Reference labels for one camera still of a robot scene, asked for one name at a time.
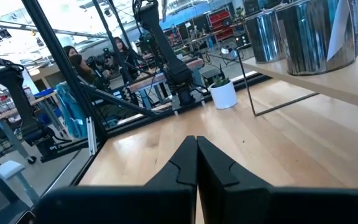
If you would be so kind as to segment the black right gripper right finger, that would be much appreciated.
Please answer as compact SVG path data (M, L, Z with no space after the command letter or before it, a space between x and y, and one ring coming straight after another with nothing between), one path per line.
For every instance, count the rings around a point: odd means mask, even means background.
M358 189L277 187L197 137L206 223L358 223Z

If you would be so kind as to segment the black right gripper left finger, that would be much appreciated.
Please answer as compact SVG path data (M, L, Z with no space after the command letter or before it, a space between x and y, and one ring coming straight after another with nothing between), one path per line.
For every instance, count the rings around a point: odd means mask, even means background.
M36 223L194 223L198 144L187 136L145 185L62 187L35 207Z

